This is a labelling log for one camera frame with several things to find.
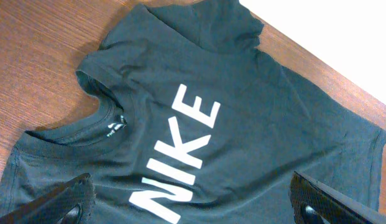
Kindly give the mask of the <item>black Nike t-shirt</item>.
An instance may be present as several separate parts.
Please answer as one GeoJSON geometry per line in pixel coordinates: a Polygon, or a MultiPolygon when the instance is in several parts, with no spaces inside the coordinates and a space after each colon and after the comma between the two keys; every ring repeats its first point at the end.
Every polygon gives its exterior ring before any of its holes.
{"type": "Polygon", "coordinates": [[[91,223],[293,223],[304,172],[379,207],[386,131],[259,50],[237,1],[136,5],[76,69],[95,114],[26,131],[0,217],[89,173],[91,223]]]}

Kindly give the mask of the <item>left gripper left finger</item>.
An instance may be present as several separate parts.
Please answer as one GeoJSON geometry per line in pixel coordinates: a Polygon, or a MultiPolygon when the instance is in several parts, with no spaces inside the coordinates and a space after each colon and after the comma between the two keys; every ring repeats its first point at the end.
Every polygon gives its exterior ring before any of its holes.
{"type": "Polygon", "coordinates": [[[0,224],[89,223],[94,204],[95,194],[91,175],[84,173],[0,217],[0,224]]]}

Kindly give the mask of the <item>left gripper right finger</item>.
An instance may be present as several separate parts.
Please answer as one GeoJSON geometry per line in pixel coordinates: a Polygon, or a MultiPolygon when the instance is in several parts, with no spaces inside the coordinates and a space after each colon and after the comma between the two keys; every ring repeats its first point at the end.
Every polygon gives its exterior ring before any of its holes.
{"type": "Polygon", "coordinates": [[[297,224],[386,224],[386,216],[312,177],[294,172],[290,201],[297,224]]]}

